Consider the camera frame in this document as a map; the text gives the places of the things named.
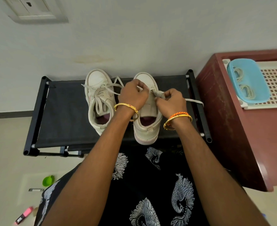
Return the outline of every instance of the hand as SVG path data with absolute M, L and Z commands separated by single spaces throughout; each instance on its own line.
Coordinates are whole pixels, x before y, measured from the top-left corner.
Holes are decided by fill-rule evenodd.
M 134 106 L 137 110 L 140 110 L 146 103 L 149 97 L 149 88 L 140 80 L 134 79 L 128 82 L 125 87 L 121 89 L 121 94 L 118 96 L 119 103 L 126 103 Z
M 187 112 L 187 103 L 181 92 L 176 89 L 169 89 L 164 95 L 166 100 L 162 98 L 155 99 L 156 105 L 164 117 L 169 119 L 175 113 Z

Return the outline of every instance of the wall stain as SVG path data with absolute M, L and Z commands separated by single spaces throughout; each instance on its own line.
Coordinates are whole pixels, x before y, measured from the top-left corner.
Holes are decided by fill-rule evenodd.
M 103 58 L 99 55 L 79 55 L 75 59 L 73 59 L 74 63 L 80 63 L 80 64 L 102 63 L 102 62 L 108 62 L 108 61 L 114 61 L 114 59 Z

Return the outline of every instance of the green bowl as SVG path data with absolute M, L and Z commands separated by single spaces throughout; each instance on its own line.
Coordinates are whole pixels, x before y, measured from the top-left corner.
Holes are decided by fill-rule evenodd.
M 43 186 L 45 186 L 45 187 L 50 186 L 54 183 L 54 181 L 55 181 L 55 177 L 53 175 L 45 177 L 43 179 Z

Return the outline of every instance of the pink marker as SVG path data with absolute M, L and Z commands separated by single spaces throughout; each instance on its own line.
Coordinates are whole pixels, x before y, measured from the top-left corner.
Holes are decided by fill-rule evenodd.
M 21 214 L 21 216 L 19 218 L 17 218 L 17 220 L 14 222 L 14 224 L 20 224 L 28 215 L 30 215 L 30 213 L 33 211 L 33 207 L 29 207 L 26 209 L 26 211 Z

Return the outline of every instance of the black printed fabric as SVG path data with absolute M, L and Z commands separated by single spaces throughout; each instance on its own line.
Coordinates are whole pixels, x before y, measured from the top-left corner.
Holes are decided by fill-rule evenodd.
M 35 226 L 41 225 L 78 166 L 43 192 Z M 99 223 L 111 224 L 209 225 L 183 152 L 121 149 Z

